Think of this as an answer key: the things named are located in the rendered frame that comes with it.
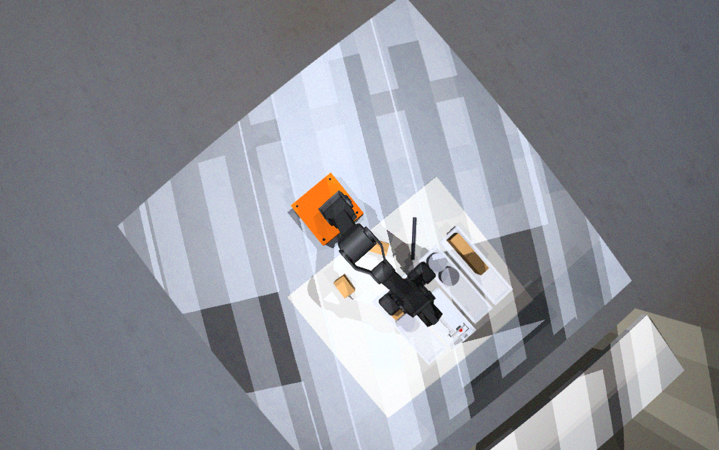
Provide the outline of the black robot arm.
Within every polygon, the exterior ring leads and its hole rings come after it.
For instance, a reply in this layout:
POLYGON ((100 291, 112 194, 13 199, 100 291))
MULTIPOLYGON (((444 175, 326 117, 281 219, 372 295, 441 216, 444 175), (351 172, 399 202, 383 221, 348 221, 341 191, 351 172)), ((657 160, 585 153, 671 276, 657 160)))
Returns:
POLYGON ((422 285, 403 279, 395 268, 385 259, 383 245, 366 226, 356 224, 356 212, 347 195, 337 191, 318 209, 325 220, 339 229, 342 235, 338 241, 339 253, 353 269, 370 275, 379 285, 382 284, 395 294, 399 307, 411 317, 419 317, 429 327, 442 317, 435 307, 435 296, 422 285), (381 246, 383 260, 373 270, 356 265, 356 262, 368 253, 376 244, 381 246))

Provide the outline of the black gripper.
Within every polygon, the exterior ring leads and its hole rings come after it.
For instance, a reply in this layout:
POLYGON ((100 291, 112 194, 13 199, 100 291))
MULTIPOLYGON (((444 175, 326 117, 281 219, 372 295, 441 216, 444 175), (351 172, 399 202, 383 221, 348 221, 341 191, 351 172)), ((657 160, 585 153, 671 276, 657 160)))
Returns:
MULTIPOLYGON (((424 286, 425 283, 430 283, 435 278, 435 272, 425 263, 420 262, 414 270, 407 275, 408 281, 413 281, 417 285, 424 286)), ((399 301, 392 291, 388 291, 379 299, 381 307, 390 315, 394 315, 399 311, 399 301)))

